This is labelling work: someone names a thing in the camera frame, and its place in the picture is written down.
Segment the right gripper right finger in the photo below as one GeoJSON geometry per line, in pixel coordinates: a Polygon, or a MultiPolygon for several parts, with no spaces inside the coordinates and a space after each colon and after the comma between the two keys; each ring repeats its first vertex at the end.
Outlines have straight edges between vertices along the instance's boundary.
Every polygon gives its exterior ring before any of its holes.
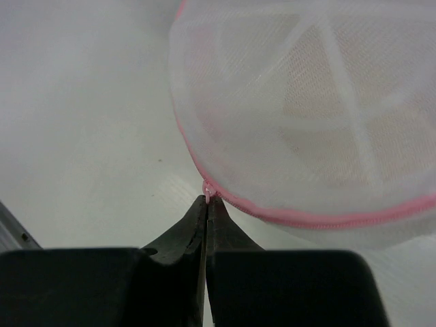
{"type": "Polygon", "coordinates": [[[388,326],[373,273],[346,250],[265,250],[208,204],[206,282],[216,326],[388,326]]]}

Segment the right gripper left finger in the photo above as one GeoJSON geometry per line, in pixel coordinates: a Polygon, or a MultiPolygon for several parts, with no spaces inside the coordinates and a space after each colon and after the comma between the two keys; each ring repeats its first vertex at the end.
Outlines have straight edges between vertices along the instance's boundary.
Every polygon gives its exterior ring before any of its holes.
{"type": "Polygon", "coordinates": [[[1,255],[2,326],[201,326],[207,205],[145,247],[1,255]]]}

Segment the white mesh laundry bag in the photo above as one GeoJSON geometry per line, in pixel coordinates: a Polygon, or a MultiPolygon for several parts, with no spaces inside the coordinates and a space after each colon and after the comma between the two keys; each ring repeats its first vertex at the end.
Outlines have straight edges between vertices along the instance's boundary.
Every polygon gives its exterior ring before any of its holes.
{"type": "Polygon", "coordinates": [[[317,243],[435,235],[434,1],[183,1],[169,41],[208,198],[317,243]]]}

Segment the aluminium rail frame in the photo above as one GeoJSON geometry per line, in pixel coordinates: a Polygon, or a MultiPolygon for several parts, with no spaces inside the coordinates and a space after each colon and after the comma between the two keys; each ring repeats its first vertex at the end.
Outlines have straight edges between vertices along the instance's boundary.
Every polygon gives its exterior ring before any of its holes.
{"type": "Polygon", "coordinates": [[[21,249],[41,249],[42,247],[13,216],[7,207],[0,203],[0,252],[21,249]]]}

